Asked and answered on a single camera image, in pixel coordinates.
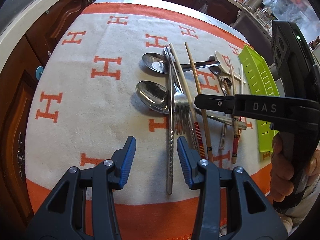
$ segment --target lime green basket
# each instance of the lime green basket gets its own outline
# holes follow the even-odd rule
[[[239,55],[243,71],[249,84],[252,95],[258,96],[279,96],[276,83],[271,75],[268,65],[263,57],[255,52],[248,45],[244,45]],[[259,151],[272,152],[272,138],[277,133],[271,130],[270,122],[257,120]]]

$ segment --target glass jar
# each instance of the glass jar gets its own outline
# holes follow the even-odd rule
[[[271,8],[268,6],[265,6],[261,11],[259,11],[257,13],[256,18],[257,18],[258,22],[260,22],[263,26],[267,27],[269,22],[272,20]]]

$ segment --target fork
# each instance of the fork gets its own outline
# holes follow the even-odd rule
[[[173,85],[176,90],[173,95],[174,98],[174,124],[176,134],[182,134],[186,132],[186,125],[189,117],[189,102],[187,96],[182,91],[182,85],[174,66],[172,54],[170,48],[166,46],[164,53],[173,69]]]

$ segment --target chopstick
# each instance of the chopstick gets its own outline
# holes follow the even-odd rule
[[[235,82],[235,75],[233,73],[232,64],[230,66],[231,70],[231,79],[232,79],[232,88],[233,88],[233,95],[236,95],[236,82]],[[237,162],[237,152],[238,152],[238,142],[239,142],[239,128],[238,128],[238,117],[234,116],[234,126],[233,126],[233,147],[232,147],[232,156],[231,156],[231,163],[235,164]]]
[[[244,76],[243,76],[243,65],[241,64],[241,69],[240,69],[240,74],[241,74],[241,95],[244,94]],[[239,122],[242,122],[242,116],[239,117]],[[241,135],[241,129],[239,129],[239,139],[238,139],[238,146],[239,146],[239,141],[240,141],[240,135]]]
[[[189,49],[187,42],[185,42],[185,46],[186,46],[189,60],[191,63],[193,76],[195,78],[197,92],[198,92],[198,95],[200,95],[201,94],[201,87],[200,87],[200,82],[199,82],[198,75],[196,72],[196,66],[193,61],[193,58],[192,58],[192,55],[191,55],[191,52],[190,52],[190,49]],[[201,109],[201,114],[202,114],[202,120],[203,120],[203,126],[204,126],[205,142],[207,144],[208,160],[210,162],[212,162],[213,161],[213,159],[212,159],[212,145],[211,145],[211,137],[210,137],[207,111],[205,109]]]
[[[193,126],[194,126],[194,129],[195,129],[196,137],[197,137],[198,144],[199,144],[199,154],[200,154],[202,159],[205,159],[205,151],[204,151],[204,146],[203,146],[203,142],[202,142],[201,131],[200,131],[200,128],[199,128],[199,123],[197,121],[196,111],[195,111],[195,109],[193,107],[190,90],[189,90],[186,78],[184,76],[180,61],[178,59],[177,53],[176,53],[176,51],[175,51],[175,49],[173,47],[173,44],[170,43],[169,46],[170,46],[171,52],[172,52],[172,54],[173,54],[173,56],[174,56],[174,58],[176,60],[176,64],[177,64],[177,67],[178,67],[178,70],[179,70],[179,75],[180,75],[180,77],[182,79],[182,84],[184,86],[184,90],[185,90],[187,98],[188,98],[190,111],[191,111],[191,118],[193,119]]]

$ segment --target wooden chopstick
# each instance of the wooden chopstick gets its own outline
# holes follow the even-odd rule
[[[232,64],[230,66],[231,70],[231,79],[232,79],[232,88],[233,88],[233,95],[237,93],[236,90],[236,82],[235,82],[235,75],[233,73]],[[234,116],[234,126],[233,126],[233,147],[232,147],[232,157],[231,163],[235,164],[237,162],[237,152],[238,152],[238,141],[239,141],[239,125],[238,125],[238,117]]]
[[[189,46],[188,46],[187,42],[185,42],[185,46],[186,46],[187,53],[188,53],[188,56],[189,56],[189,60],[190,60],[190,63],[191,63],[193,76],[195,78],[197,92],[198,92],[198,95],[200,95],[201,94],[201,87],[200,87],[200,82],[199,82],[198,75],[197,75],[197,72],[196,72],[196,66],[195,66],[195,63],[193,61],[193,58],[192,58],[192,55],[191,55],[191,52],[190,52],[190,49],[189,49]],[[212,158],[212,145],[211,145],[211,137],[210,137],[210,130],[209,130],[209,124],[208,124],[207,111],[205,109],[201,109],[201,114],[202,114],[202,120],[203,120],[203,126],[204,126],[205,142],[207,144],[208,160],[210,162],[212,162],[213,161],[213,158]]]
[[[173,44],[170,43],[169,46],[170,46],[171,52],[172,52],[172,54],[173,54],[173,56],[174,56],[174,58],[176,60],[176,64],[177,64],[177,67],[178,67],[178,70],[179,70],[178,74],[180,75],[180,77],[182,79],[182,85],[184,87],[184,91],[185,91],[185,93],[187,95],[187,98],[188,98],[190,111],[191,111],[191,119],[193,120],[193,126],[194,126],[194,129],[195,129],[197,141],[198,141],[198,144],[199,144],[199,154],[200,154],[202,159],[205,159],[205,151],[204,151],[204,146],[203,146],[203,142],[202,142],[201,131],[200,131],[200,128],[199,128],[199,123],[197,121],[196,111],[195,111],[195,109],[193,107],[193,102],[192,102],[192,97],[191,97],[191,94],[190,94],[190,90],[189,90],[186,78],[184,76],[180,61],[178,59],[177,53],[176,53],[176,51],[175,51],[175,49],[173,47]]]
[[[226,91],[227,91],[227,95],[228,96],[231,96],[231,91],[230,91],[230,89],[229,89],[229,87],[228,87],[228,83],[227,83],[227,81],[223,78],[223,83],[224,83],[224,86],[225,86],[225,88],[226,88]]]

